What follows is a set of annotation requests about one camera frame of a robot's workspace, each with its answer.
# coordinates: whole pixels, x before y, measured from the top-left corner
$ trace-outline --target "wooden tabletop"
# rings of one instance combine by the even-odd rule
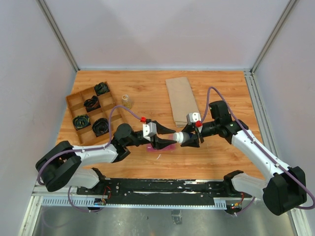
[[[261,140],[242,71],[79,71],[72,93],[107,81],[118,104],[122,103],[122,95],[128,94],[134,101],[132,111],[138,116],[157,120],[170,129],[180,131],[181,128],[176,128],[173,120],[165,79],[182,76],[189,79],[201,116],[206,106],[207,89],[215,86],[235,115]],[[211,91],[210,102],[217,100],[220,97]],[[142,130],[139,120],[125,110],[122,112],[135,131]],[[210,112],[205,121],[211,121]],[[63,140],[78,145],[68,109],[57,143]],[[225,174],[234,170],[263,178],[245,155],[219,136],[205,138],[200,148],[176,144],[176,149],[169,151],[147,152],[146,146],[128,149],[131,154],[121,162],[95,164],[89,168],[96,167],[107,177],[122,178],[223,179]]]

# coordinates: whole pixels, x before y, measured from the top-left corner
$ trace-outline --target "cardboard compartment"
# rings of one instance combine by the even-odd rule
[[[72,120],[73,120],[77,116],[86,115],[87,114],[87,110],[85,109],[85,107],[82,107],[80,109],[72,110],[71,114],[72,114]]]
[[[114,106],[116,105],[113,97],[103,97],[103,98],[98,97],[98,100],[99,100],[101,107],[103,107],[105,110],[111,109],[110,107],[113,104],[114,104]]]
[[[92,98],[93,96],[96,96],[96,92],[94,90],[94,87],[88,88],[86,90],[83,90],[80,92],[83,102],[87,99]]]
[[[95,133],[93,132],[93,130],[91,129],[90,131],[83,133],[83,134],[79,134],[79,140],[82,143],[85,143],[89,140],[93,140],[96,138]]]
[[[76,105],[83,106],[83,102],[84,101],[79,93],[75,93],[67,97],[68,107],[74,107]]]
[[[90,118],[91,125],[80,130],[76,130],[74,127],[80,145],[89,146],[94,144],[103,144],[109,140],[109,133],[96,137],[95,133],[92,130],[94,122],[97,121],[99,118],[106,118],[107,120],[109,120],[109,114],[111,110],[113,109],[113,107],[117,105],[110,88],[109,90],[110,92],[98,96],[98,100],[101,107],[91,112],[87,112],[83,104],[85,100],[90,99],[93,96],[96,96],[94,87],[90,87],[83,91],[71,94],[65,98],[72,120],[76,116],[85,114],[87,114]],[[113,112],[111,120],[111,128],[113,133],[120,124],[124,123],[124,120],[125,119],[122,116],[120,109],[116,109]]]

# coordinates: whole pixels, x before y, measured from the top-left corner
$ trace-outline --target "black cable coil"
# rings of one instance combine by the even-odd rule
[[[101,94],[109,92],[109,87],[104,82],[101,82],[98,85],[94,86],[94,90],[97,96],[100,96]]]
[[[85,128],[91,124],[90,118],[88,115],[77,116],[73,119],[72,122],[73,122],[73,125],[76,128],[76,130],[83,129],[83,128]]]
[[[92,130],[95,133],[95,135],[101,136],[103,134],[108,133],[108,120],[106,118],[100,118],[92,126]]]
[[[93,96],[91,99],[85,100],[84,104],[85,109],[87,112],[91,112],[93,110],[96,110],[100,108],[99,100],[97,96]]]

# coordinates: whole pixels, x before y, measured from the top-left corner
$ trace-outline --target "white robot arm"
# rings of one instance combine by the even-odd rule
[[[174,134],[174,140],[181,143],[182,147],[198,148],[199,143],[203,143],[205,137],[218,134],[244,153],[260,170],[265,180],[251,177],[239,170],[229,173],[224,176],[223,183],[230,196],[239,192],[248,193],[262,199],[269,210],[276,215],[306,202],[306,191],[279,166],[282,166],[303,185],[306,185],[305,174],[301,168],[292,168],[281,161],[260,143],[248,127],[239,120],[245,129],[243,130],[238,122],[232,120],[224,101],[212,102],[209,107],[214,121],[201,123],[199,113],[188,114],[187,125],[181,132]],[[271,162],[264,152],[269,154],[277,163]]]
[[[157,121],[144,120],[142,131],[133,131],[129,124],[118,126],[111,144],[98,146],[72,146],[68,141],[60,142],[36,163],[44,185],[49,192],[65,186],[77,186],[91,189],[103,175],[96,168],[83,169],[96,163],[113,163],[122,161],[130,152],[128,146],[151,144],[155,149],[162,149],[174,140],[160,139],[157,134],[175,133],[174,130],[160,125]]]

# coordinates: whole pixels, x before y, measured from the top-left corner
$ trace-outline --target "gray wall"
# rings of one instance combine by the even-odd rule
[[[36,1],[0,1],[1,235],[20,229],[74,75]]]
[[[281,159],[315,193],[315,1],[300,0],[256,72]],[[305,205],[310,205],[310,198]],[[315,233],[315,210],[307,211]]]
[[[250,68],[288,0],[47,0],[78,65]]]

